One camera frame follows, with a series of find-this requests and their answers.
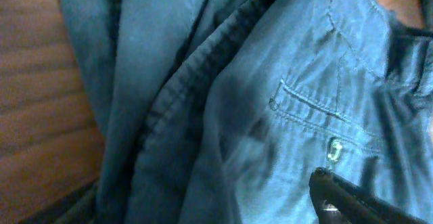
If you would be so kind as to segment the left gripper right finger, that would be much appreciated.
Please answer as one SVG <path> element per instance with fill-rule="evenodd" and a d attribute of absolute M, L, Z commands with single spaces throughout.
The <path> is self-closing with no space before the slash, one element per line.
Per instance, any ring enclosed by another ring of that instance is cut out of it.
<path fill-rule="evenodd" d="M 326 168 L 312 172 L 309 192 L 319 224 L 426 224 Z"/>

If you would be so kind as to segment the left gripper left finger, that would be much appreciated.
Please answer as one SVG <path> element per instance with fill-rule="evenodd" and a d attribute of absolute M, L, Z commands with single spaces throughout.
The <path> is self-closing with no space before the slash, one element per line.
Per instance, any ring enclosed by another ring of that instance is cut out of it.
<path fill-rule="evenodd" d="M 57 200 L 20 224 L 92 223 L 97 182 L 91 182 Z"/>

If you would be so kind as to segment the navy blue denim shorts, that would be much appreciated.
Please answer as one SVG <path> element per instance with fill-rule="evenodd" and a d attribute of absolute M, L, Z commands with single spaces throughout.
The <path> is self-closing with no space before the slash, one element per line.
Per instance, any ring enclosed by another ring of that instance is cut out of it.
<path fill-rule="evenodd" d="M 105 139 L 88 223 L 432 222 L 432 33 L 376 0 L 60 0 Z"/>

